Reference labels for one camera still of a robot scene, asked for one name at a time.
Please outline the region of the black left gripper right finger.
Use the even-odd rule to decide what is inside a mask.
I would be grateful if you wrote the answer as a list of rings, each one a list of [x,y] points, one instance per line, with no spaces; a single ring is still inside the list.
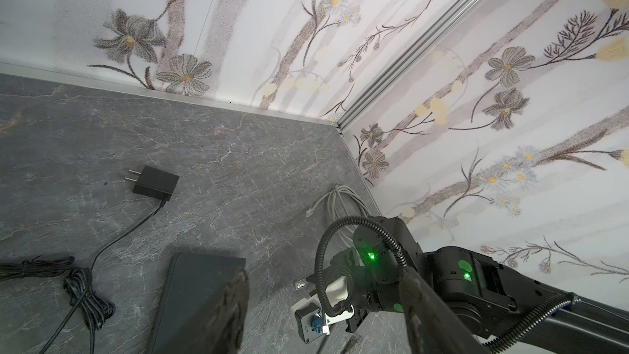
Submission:
[[[414,269],[400,270],[399,294],[411,352],[488,352]]]

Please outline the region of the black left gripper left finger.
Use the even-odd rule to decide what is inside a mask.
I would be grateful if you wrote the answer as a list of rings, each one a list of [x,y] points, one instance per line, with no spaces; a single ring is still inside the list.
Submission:
[[[218,298],[204,310],[189,353],[238,353],[242,347],[250,286],[247,272],[230,278]]]

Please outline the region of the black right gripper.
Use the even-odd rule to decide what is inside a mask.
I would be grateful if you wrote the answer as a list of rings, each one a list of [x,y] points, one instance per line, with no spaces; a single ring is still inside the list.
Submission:
[[[399,294],[398,262],[386,247],[348,248],[335,255],[329,263],[325,255],[316,256],[315,273],[307,280],[315,284],[315,293],[328,316],[338,316],[350,306],[355,316],[347,323],[347,331],[354,333],[371,312],[403,313]],[[332,305],[326,288],[335,280],[347,279],[349,298]]]

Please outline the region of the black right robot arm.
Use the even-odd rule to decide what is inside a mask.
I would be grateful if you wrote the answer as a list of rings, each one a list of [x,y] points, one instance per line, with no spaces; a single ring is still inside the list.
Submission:
[[[375,312],[402,314],[414,353],[625,353],[628,314],[530,279],[461,247],[423,252],[398,218],[346,216],[319,241],[314,291],[293,306],[301,340],[333,325],[357,331]]]

